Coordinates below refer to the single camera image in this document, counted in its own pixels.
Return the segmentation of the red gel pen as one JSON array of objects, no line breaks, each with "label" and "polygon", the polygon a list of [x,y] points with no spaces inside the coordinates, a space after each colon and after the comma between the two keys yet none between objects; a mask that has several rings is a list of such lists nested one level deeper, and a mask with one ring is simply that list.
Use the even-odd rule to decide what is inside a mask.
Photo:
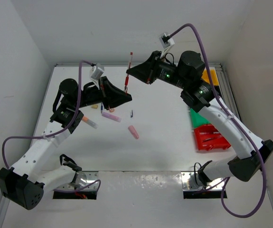
[{"label": "red gel pen", "polygon": [[[132,58],[133,58],[133,52],[130,52],[130,59],[129,59],[128,68],[127,68],[128,70],[131,68]],[[124,82],[124,92],[125,93],[128,92],[128,83],[129,83],[129,74],[126,73],[125,82]]]}]

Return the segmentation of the dark red capped pen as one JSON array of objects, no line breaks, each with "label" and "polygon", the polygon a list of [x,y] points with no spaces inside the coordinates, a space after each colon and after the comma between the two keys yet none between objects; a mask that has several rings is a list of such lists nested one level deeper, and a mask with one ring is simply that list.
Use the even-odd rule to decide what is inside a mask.
[{"label": "dark red capped pen", "polygon": [[211,140],[216,140],[216,139],[222,138],[222,137],[223,137],[222,134],[220,134],[220,133],[214,133],[210,137],[208,137],[206,139],[203,139],[202,142],[204,143],[204,142],[208,142],[208,141],[211,141]]}]

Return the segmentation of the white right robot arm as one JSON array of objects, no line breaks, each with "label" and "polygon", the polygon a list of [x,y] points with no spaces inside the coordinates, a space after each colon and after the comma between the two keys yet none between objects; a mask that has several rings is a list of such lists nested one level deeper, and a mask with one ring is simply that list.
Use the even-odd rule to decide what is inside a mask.
[{"label": "white right robot arm", "polygon": [[205,68],[200,54],[194,51],[183,52],[177,65],[165,62],[161,52],[154,51],[144,63],[126,72],[146,84],[159,79],[181,88],[184,103],[206,118],[233,147],[235,156],[208,161],[198,170],[198,179],[203,185],[226,177],[247,182],[273,152],[273,141],[264,141],[251,133],[224,101],[215,97],[214,88],[201,78]]}]

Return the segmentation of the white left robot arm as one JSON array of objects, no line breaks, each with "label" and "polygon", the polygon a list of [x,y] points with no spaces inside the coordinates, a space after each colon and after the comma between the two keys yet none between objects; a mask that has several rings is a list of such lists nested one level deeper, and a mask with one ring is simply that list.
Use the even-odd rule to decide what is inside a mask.
[{"label": "white left robot arm", "polygon": [[41,174],[43,165],[80,124],[83,113],[80,107],[103,103],[105,109],[130,102],[132,96],[112,85],[103,76],[98,81],[80,87],[71,78],[63,80],[53,103],[53,114],[42,135],[11,167],[0,170],[0,190],[4,197],[24,207],[33,209],[45,193],[59,191],[65,184],[80,188],[82,168],[62,154],[59,168]]}]

